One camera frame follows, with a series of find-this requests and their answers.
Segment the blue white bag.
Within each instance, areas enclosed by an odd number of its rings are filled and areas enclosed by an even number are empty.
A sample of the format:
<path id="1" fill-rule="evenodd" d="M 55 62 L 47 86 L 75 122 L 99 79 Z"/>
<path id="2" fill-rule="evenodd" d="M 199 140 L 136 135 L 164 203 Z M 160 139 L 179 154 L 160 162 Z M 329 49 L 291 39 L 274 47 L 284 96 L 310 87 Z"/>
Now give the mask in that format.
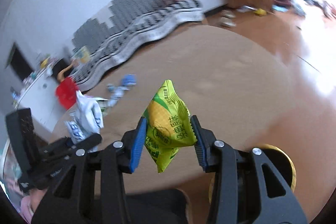
<path id="1" fill-rule="evenodd" d="M 76 108 L 71 121 L 64 124 L 74 144 L 87 139 L 92 134 L 100 134 L 104 127 L 102 111 L 95 98 L 76 91 Z"/>

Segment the green yellow snack bag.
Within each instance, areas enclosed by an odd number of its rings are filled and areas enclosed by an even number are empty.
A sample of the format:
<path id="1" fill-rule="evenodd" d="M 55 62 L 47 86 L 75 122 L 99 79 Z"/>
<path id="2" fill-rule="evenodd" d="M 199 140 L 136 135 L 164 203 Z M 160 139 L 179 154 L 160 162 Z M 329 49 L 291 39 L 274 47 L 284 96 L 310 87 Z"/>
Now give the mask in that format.
<path id="1" fill-rule="evenodd" d="M 145 147 L 157 165 L 157 172 L 162 173 L 181 147 L 193 146 L 197 142 L 190 112 L 177 95 L 173 82 L 165 80 L 143 116 L 147 120 Z"/>

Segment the blue white patterned wrapper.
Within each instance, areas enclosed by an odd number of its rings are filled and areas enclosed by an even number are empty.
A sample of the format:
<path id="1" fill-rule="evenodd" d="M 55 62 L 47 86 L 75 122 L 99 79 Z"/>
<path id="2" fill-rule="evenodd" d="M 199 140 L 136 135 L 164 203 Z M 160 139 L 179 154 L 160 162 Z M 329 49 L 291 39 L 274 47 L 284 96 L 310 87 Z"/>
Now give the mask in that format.
<path id="1" fill-rule="evenodd" d="M 110 99 L 108 100 L 108 106 L 110 108 L 114 107 L 118 103 L 119 99 L 123 97 L 124 93 L 129 90 L 126 86 L 114 86 L 113 84 L 108 84 L 106 88 L 108 92 L 111 93 Z"/>

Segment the black gold trash bin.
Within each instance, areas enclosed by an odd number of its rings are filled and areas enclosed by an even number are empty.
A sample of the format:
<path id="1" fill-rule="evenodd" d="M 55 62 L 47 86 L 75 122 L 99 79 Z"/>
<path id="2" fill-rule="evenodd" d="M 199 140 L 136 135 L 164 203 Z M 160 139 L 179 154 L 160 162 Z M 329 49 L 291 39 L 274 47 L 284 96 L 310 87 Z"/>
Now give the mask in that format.
<path id="1" fill-rule="evenodd" d="M 268 157 L 268 159 L 273 163 L 273 165 L 277 168 L 277 170 L 280 172 L 282 177 L 287 182 L 288 186 L 291 188 L 291 191 L 294 192 L 296 182 L 297 182 L 297 173 L 295 170 L 295 166 L 288 157 L 284 151 L 282 151 L 280 148 L 269 145 L 269 144 L 263 144 L 259 146 L 259 149 Z M 237 156 L 237 159 L 243 159 L 244 157 L 248 155 L 247 152 L 239 151 L 239 156 Z M 267 193 L 270 198 L 276 197 L 276 191 L 269 188 L 271 183 L 271 178 L 266 179 L 265 182 L 267 182 Z M 209 203 L 211 203 L 212 197 L 213 197 L 213 191 L 214 191 L 214 185 L 215 185 L 215 176 L 212 178 L 209 186 Z M 246 186 L 243 182 L 243 175 L 238 175 L 238 190 L 240 193 L 243 192 L 243 186 Z"/>

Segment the white cabinet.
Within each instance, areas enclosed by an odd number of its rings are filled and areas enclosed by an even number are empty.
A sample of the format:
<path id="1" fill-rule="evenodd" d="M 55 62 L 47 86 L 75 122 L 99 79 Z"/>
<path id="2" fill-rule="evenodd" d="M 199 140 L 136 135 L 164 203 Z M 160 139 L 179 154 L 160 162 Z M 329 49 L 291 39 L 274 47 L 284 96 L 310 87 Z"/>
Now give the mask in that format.
<path id="1" fill-rule="evenodd" d="M 56 96 L 58 82 L 49 75 L 45 68 L 27 86 L 18 98 L 17 108 L 29 108 L 33 118 L 35 132 L 44 140 L 49 141 L 58 120 L 66 113 Z"/>

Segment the red plastic chair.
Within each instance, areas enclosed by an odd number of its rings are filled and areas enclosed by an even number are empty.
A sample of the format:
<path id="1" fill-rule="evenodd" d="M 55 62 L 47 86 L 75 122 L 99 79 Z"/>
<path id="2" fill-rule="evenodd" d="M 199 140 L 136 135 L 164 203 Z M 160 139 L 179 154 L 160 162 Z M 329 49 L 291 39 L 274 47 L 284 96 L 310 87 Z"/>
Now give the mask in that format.
<path id="1" fill-rule="evenodd" d="M 56 96 L 60 105 L 68 110 L 76 103 L 76 91 L 79 88 L 71 77 L 66 77 L 56 88 Z"/>

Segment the picture book on sofa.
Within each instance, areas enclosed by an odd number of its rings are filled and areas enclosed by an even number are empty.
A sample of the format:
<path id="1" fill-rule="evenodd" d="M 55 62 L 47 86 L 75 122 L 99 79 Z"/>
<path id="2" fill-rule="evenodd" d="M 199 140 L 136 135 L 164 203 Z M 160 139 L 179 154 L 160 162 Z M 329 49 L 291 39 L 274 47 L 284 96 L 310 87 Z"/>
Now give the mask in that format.
<path id="1" fill-rule="evenodd" d="M 85 64 L 88 61 L 90 61 L 90 52 L 87 49 L 86 46 L 83 46 L 82 48 L 78 49 L 75 52 L 75 59 L 78 60 L 78 62 Z"/>

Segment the slippers on floor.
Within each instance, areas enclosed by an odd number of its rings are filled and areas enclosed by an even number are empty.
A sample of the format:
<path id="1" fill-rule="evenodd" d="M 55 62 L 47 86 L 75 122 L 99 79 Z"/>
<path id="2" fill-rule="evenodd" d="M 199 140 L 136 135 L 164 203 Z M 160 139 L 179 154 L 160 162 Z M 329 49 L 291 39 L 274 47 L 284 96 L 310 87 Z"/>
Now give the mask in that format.
<path id="1" fill-rule="evenodd" d="M 230 10 L 223 10 L 220 14 L 219 23 L 224 27 L 235 27 L 234 19 L 236 18 L 235 14 Z"/>

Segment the yellow toy on floor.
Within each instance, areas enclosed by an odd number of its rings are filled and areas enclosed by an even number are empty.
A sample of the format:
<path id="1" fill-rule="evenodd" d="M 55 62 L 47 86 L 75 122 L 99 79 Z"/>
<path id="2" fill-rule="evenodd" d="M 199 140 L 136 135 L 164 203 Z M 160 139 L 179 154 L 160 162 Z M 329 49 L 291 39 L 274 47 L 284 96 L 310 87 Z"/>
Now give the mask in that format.
<path id="1" fill-rule="evenodd" d="M 267 11 L 264 10 L 264 9 L 261 9 L 261 8 L 256 9 L 256 10 L 254 11 L 254 13 L 255 13 L 257 16 L 261 16 L 261 17 L 267 15 Z"/>

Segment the black white striped sofa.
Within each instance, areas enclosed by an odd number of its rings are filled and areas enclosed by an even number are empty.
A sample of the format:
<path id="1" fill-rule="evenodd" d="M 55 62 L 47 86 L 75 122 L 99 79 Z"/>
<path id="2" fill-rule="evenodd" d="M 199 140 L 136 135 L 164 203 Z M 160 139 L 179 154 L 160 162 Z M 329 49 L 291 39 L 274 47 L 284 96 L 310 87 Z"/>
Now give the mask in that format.
<path id="1" fill-rule="evenodd" d="M 81 91 L 89 91 L 106 71 L 125 63 L 142 45 L 204 18 L 199 0 L 112 0 L 74 32 L 72 44 L 76 50 L 86 47 L 89 60 L 72 73 L 72 79 Z"/>

